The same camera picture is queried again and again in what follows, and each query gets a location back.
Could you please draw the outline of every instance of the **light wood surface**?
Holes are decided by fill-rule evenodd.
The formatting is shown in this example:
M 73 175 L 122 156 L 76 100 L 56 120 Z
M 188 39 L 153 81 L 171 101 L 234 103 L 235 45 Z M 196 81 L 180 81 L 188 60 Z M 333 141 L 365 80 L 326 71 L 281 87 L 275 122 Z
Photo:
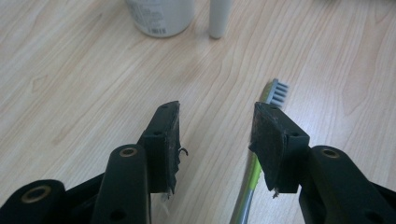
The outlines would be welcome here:
M 396 190 L 396 2 L 234 1 L 208 37 L 209 1 L 180 35 L 141 34 L 122 0 L 0 1 L 0 203 L 53 178 L 67 189 L 135 143 L 156 108 L 179 100 L 176 194 L 153 195 L 154 223 L 228 223 L 248 154 L 253 105 L 278 77 L 284 111 L 310 146 L 343 149 Z M 249 223 L 303 223 L 298 195 L 263 178 Z

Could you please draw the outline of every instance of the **toothbrush handle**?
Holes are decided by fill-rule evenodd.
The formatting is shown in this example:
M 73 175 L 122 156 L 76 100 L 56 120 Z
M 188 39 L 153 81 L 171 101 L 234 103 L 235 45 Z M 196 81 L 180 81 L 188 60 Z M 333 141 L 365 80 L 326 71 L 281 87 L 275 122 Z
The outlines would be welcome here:
M 248 223 L 248 213 L 250 211 L 251 201 L 253 199 L 254 189 L 247 189 L 244 192 L 243 198 L 241 200 L 241 207 L 237 214 L 233 214 L 230 224 L 247 224 Z
M 209 35 L 213 38 L 224 36 L 233 0 L 210 0 Z

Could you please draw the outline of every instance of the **toothbrush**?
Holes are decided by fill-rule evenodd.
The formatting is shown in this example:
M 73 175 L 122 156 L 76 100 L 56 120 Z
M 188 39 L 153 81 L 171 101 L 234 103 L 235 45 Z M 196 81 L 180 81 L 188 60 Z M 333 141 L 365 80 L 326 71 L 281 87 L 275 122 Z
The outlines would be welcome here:
M 288 93 L 288 86 L 280 83 L 277 78 L 272 83 L 268 83 L 262 91 L 260 98 L 261 102 L 268 105 L 274 105 L 281 108 L 285 103 L 286 95 Z M 253 198 L 254 189 L 259 181 L 260 172 L 262 168 L 256 154 L 249 151 L 249 158 L 247 161 L 247 171 L 244 177 L 244 183 L 239 192 L 238 200 L 233 210 L 231 218 L 232 224 L 246 224 L 248 223 L 248 213 L 250 210 L 251 200 Z
M 219 39 L 225 34 L 233 0 L 210 0 L 209 35 Z

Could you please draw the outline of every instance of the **white bottle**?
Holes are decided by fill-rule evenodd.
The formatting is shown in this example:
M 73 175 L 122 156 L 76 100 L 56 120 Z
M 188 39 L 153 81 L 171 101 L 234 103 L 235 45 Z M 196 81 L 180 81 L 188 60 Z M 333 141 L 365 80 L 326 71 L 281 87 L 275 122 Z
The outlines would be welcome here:
M 224 36 L 233 0 L 210 0 L 209 35 L 215 39 Z
M 146 35 L 168 37 L 189 26 L 193 0 L 125 0 L 136 27 Z

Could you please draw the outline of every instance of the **metal screw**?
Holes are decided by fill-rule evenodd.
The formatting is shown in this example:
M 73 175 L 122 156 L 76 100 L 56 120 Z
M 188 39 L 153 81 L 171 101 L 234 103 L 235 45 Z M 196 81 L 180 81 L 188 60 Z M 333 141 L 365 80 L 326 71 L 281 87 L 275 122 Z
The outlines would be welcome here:
M 132 157 L 136 155 L 137 149 L 134 147 L 127 147 L 120 151 L 120 156 L 122 157 Z
M 323 155 L 325 155 L 329 158 L 332 158 L 332 159 L 337 159 L 340 157 L 340 155 L 337 152 L 335 152 L 334 150 L 328 149 L 328 148 L 322 149 L 322 153 L 323 153 Z
M 41 201 L 50 194 L 50 190 L 51 188 L 48 185 L 42 185 L 29 189 L 22 195 L 21 201 L 23 203 L 35 203 Z

